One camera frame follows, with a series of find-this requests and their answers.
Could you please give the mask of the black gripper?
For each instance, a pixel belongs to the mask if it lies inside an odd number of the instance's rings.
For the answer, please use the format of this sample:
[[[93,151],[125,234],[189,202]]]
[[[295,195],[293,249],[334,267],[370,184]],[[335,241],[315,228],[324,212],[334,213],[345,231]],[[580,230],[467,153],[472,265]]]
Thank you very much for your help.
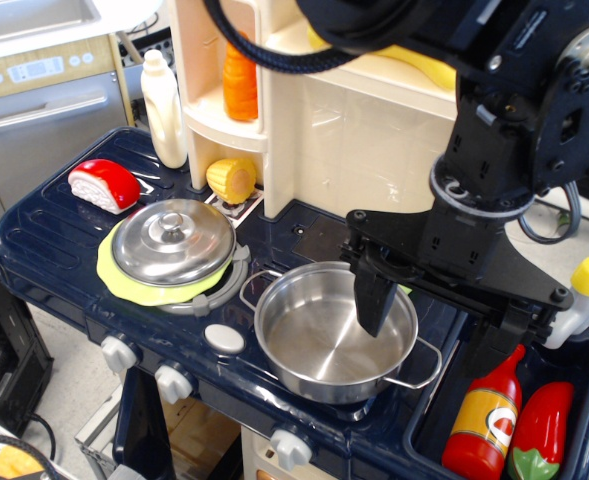
[[[466,218],[444,206],[420,213],[352,210],[342,257],[355,275],[360,326],[377,337],[398,285],[479,318],[465,375],[483,378],[519,345],[549,336],[549,315],[568,310],[567,287],[523,257],[501,222]]]

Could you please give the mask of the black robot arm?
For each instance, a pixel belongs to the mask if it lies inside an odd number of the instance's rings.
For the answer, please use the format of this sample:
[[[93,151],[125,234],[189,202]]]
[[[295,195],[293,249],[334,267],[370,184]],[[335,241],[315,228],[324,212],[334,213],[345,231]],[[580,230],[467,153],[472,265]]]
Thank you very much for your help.
[[[353,210],[344,249],[358,319],[377,335],[395,284],[478,317],[482,377],[543,341],[572,298],[512,246],[533,200],[589,178],[589,1],[303,1],[337,63],[397,45],[457,74],[457,117],[422,213]]]

